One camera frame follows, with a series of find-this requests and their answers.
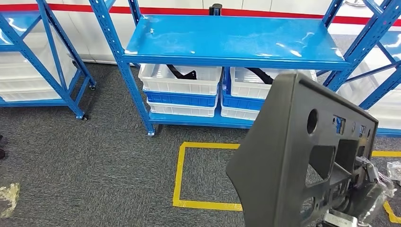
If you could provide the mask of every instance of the yellow tape rectangle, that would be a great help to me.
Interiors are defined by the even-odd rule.
[[[242,206],[239,203],[224,203],[224,202],[207,202],[207,201],[191,201],[181,200],[181,183],[183,178],[183,167],[185,159],[185,148],[217,148],[217,149],[238,149],[239,144],[231,143],[201,143],[201,142],[184,142],[180,146],[178,152],[177,171],[175,174],[175,186],[173,193],[173,206],[186,207],[195,209],[209,210],[232,210],[242,211]],[[373,151],[374,157],[401,157],[401,151]]]

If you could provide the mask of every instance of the plastic bag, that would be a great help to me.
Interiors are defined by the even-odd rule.
[[[388,162],[387,163],[387,174],[390,179],[395,181],[401,181],[401,162]]]
[[[365,161],[367,163],[372,164],[372,162],[368,159],[365,159]],[[366,210],[366,212],[364,212],[363,214],[359,215],[358,221],[362,225],[367,225],[371,223],[372,220],[376,217],[381,207],[383,206],[384,202],[387,200],[387,198],[394,197],[394,193],[397,191],[397,189],[394,188],[394,183],[392,182],[392,180],[380,172],[378,172],[378,178],[376,183],[381,188],[382,192],[378,195],[372,207]]]
[[[11,216],[17,205],[19,189],[19,183],[12,183],[10,184],[10,187],[0,187],[0,201],[9,201],[10,205],[10,207],[5,209],[4,211],[0,210],[0,218],[8,218]]]

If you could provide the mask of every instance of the yellow floor tape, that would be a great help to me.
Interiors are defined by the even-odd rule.
[[[390,222],[401,224],[401,217],[395,216],[393,210],[390,207],[390,204],[386,201],[384,202],[384,210],[389,214]]]
[[[374,157],[401,157],[401,151],[383,151],[374,150],[372,153]]]
[[[181,182],[183,178],[183,167],[185,158],[185,148],[217,148],[217,149],[238,149],[239,144],[233,143],[200,143],[200,142],[184,142],[180,146],[178,153],[177,172],[175,174],[175,187],[173,193],[173,206],[186,207],[195,209],[208,209],[208,210],[231,210],[242,211],[240,203],[225,203],[225,202],[207,202],[207,201],[191,201],[181,200]],[[374,157],[401,157],[401,151],[373,151]]]

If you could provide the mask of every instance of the mounting hole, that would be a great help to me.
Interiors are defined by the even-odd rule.
[[[313,109],[308,116],[308,122],[306,124],[306,130],[309,134],[314,132],[317,126],[317,110]]]

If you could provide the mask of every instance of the white plastic storage bin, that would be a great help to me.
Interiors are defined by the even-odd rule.
[[[28,91],[0,91],[0,97],[4,101],[30,101],[43,99],[59,99],[60,96],[53,90],[49,89],[32,89]]]
[[[139,78],[148,91],[174,92],[198,95],[217,93],[221,67],[175,66],[182,74],[196,71],[197,79],[177,79],[166,65],[141,64]]]
[[[38,31],[43,30],[42,24],[38,24],[35,28],[37,27],[39,27]],[[54,31],[53,36],[64,79],[69,87],[77,68]],[[24,41],[55,80],[61,84],[46,33],[29,33]],[[0,54],[0,97],[6,102],[60,98],[43,76],[19,52]]]
[[[176,114],[197,117],[214,117],[214,112],[217,106],[218,99],[214,107],[204,107],[195,105],[178,105],[170,103],[152,103],[146,101],[151,109],[151,112],[158,114]]]
[[[229,118],[237,118],[244,120],[252,120],[254,121],[258,116],[258,110],[247,110],[240,108],[232,108],[221,105],[221,116],[229,117]]]
[[[293,70],[262,69],[273,79],[282,72]],[[317,81],[314,70],[296,70]],[[237,97],[266,99],[271,85],[264,84],[263,81],[253,72],[246,68],[230,68],[231,74],[231,95]]]

